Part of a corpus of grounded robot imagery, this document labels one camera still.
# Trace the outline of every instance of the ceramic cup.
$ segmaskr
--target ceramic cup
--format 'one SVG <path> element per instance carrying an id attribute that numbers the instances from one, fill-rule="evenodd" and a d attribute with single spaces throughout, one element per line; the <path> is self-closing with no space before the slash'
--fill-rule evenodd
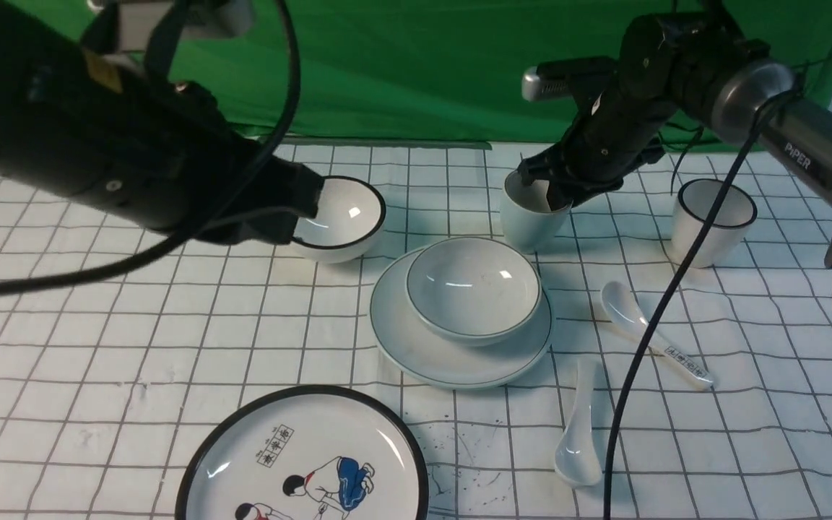
<path id="1" fill-rule="evenodd" d="M 680 188 L 673 210 L 673 237 L 669 259 L 681 264 L 717 197 L 723 182 L 699 178 Z M 743 240 L 750 224 L 756 220 L 756 204 L 746 191 L 736 186 L 727 190 L 721 211 L 714 218 L 708 236 L 699 248 L 692 267 L 709 267 L 719 262 Z"/>
<path id="2" fill-rule="evenodd" d="M 506 175 L 499 218 L 506 243 L 522 253 L 534 253 L 567 220 L 569 205 L 551 209 L 547 203 L 549 185 L 549 181 L 535 181 L 523 186 L 518 171 Z"/>

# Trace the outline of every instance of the table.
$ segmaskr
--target table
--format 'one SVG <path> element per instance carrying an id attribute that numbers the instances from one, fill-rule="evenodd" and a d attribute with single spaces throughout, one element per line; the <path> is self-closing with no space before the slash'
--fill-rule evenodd
<path id="1" fill-rule="evenodd" d="M 366 257 L 318 266 L 261 243 L 188 243 L 106 283 L 0 298 L 0 519 L 172 516 L 205 435 L 304 383 L 350 386 L 402 416 L 428 464 L 430 518 L 601 516 L 601 486 L 569 490 L 551 456 L 582 355 L 604 366 L 594 425 L 607 445 L 635 343 L 594 297 L 622 280 L 653 308 L 672 276 L 669 157 L 578 208 L 530 257 L 558 329 L 545 361 L 508 387 L 452 392 L 403 376 L 367 316 L 373 283 L 404 251 L 501 235 L 504 175 L 541 149 L 286 146 L 282 157 L 386 197 L 386 233 Z M 691 155 L 676 184 L 720 177 L 732 159 Z M 661 325 L 719 384 L 697 392 L 645 360 L 622 422 L 617 517 L 832 518 L 832 210 L 766 155 L 742 171 L 759 220 L 721 266 L 687 276 Z M 159 239 L 0 180 L 0 279 L 104 264 Z"/>

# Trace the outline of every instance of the cartoon figure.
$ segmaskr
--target cartoon figure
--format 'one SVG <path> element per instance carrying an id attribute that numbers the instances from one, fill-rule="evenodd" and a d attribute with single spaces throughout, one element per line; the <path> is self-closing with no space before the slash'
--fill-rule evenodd
<path id="1" fill-rule="evenodd" d="M 307 495 L 320 503 L 320 514 L 326 507 L 340 511 L 343 520 L 349 512 L 360 506 L 361 501 L 374 491 L 374 468 L 347 457 L 336 457 L 307 477 L 292 474 L 286 478 L 282 490 L 288 497 Z"/>
<path id="2" fill-rule="evenodd" d="M 237 520 L 292 520 L 287 514 L 278 513 L 263 503 L 242 503 L 235 513 Z"/>

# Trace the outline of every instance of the white spoon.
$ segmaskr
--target white spoon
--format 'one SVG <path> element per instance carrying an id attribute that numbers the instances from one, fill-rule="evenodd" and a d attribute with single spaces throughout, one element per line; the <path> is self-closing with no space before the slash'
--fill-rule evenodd
<path id="1" fill-rule="evenodd" d="M 592 381 L 599 363 L 581 356 L 577 361 L 577 395 L 567 429 L 554 451 L 554 471 L 572 488 L 598 484 L 602 461 L 592 443 Z"/>
<path id="2" fill-rule="evenodd" d="M 636 340 L 643 338 L 647 330 L 647 318 L 644 317 L 644 311 L 638 306 L 638 301 L 634 299 L 634 294 L 627 286 L 618 281 L 605 284 L 605 287 L 602 287 L 602 306 L 608 318 L 622 332 Z M 650 339 L 650 348 L 658 355 L 664 355 L 673 360 L 673 366 L 699 388 L 710 389 L 714 385 L 711 374 L 702 368 L 702 365 L 684 355 L 669 339 L 661 336 L 659 330 L 654 330 L 654 336 Z"/>

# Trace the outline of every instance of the green backdrop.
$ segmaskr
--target green backdrop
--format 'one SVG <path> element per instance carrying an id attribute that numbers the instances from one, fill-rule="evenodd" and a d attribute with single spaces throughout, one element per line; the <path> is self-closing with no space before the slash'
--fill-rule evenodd
<path id="1" fill-rule="evenodd" d="M 11 0 L 78 38 L 84 0 Z M 183 43 L 175 79 L 195 79 L 245 132 L 274 124 L 285 94 L 284 40 L 269 0 L 257 26 L 222 42 Z M 690 1 L 681 9 L 694 9 Z M 783 62 L 812 66 L 809 96 L 832 96 L 832 0 L 726 0 L 749 37 Z M 542 61 L 618 55 L 628 21 L 670 0 L 291 0 L 303 57 L 299 135 L 548 142 L 572 101 L 526 103 L 521 73 Z M 671 131 L 671 142 L 687 136 Z"/>

